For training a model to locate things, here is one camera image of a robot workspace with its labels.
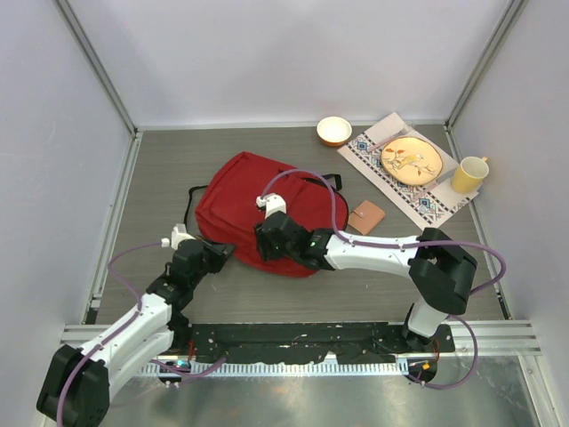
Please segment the red student backpack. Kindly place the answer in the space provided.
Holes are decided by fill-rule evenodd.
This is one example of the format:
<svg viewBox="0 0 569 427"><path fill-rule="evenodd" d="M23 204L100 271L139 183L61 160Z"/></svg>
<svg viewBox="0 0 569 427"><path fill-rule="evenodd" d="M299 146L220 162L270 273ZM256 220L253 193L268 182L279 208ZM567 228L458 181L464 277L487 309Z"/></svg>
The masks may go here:
<svg viewBox="0 0 569 427"><path fill-rule="evenodd" d="M287 213L308 231L344 230L349 207L340 193L341 176L337 173L316 177L293 166L241 152L232 157L202 188L194 212L203 237L236 246L234 256L244 264L267 273L305 278L319 270L308 270L289 260L264 262L257 249L254 226L263 222L265 212L255 201L258 196L276 193L286 202Z"/></svg>

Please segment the brown leather wallet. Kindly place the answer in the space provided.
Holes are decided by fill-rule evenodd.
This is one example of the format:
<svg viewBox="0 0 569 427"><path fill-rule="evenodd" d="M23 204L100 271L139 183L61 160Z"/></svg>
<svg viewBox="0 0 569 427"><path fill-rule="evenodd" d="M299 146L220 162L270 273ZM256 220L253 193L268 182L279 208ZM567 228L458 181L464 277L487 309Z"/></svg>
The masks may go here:
<svg viewBox="0 0 569 427"><path fill-rule="evenodd" d="M361 235L370 232L386 217L386 213L369 200L363 201L353 209L348 217L348 225Z"/></svg>

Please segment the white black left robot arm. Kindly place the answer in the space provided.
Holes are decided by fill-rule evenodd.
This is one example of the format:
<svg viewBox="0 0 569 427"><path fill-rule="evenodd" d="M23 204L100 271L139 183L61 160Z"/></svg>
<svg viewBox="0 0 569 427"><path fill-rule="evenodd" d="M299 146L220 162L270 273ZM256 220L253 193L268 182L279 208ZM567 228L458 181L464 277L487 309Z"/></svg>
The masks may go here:
<svg viewBox="0 0 569 427"><path fill-rule="evenodd" d="M98 426L117 393L156 356L181 354L190 327L183 310L208 274L220 272L235 248L201 238L181 241L172 259L112 326L53 355L36 409L59 426Z"/></svg>

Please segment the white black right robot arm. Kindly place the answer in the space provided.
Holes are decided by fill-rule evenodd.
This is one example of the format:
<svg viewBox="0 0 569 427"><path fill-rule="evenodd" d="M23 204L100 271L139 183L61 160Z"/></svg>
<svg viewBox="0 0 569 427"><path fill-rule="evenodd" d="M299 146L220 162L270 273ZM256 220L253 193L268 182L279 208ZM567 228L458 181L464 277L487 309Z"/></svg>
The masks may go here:
<svg viewBox="0 0 569 427"><path fill-rule="evenodd" d="M332 229L306 230L286 213L254 228L264 262L289 259L308 270L370 270L410 279L420 300L409 309L401 338L426 350L439 325L466 311L477 261L446 234L426 228L418 237L377 238Z"/></svg>

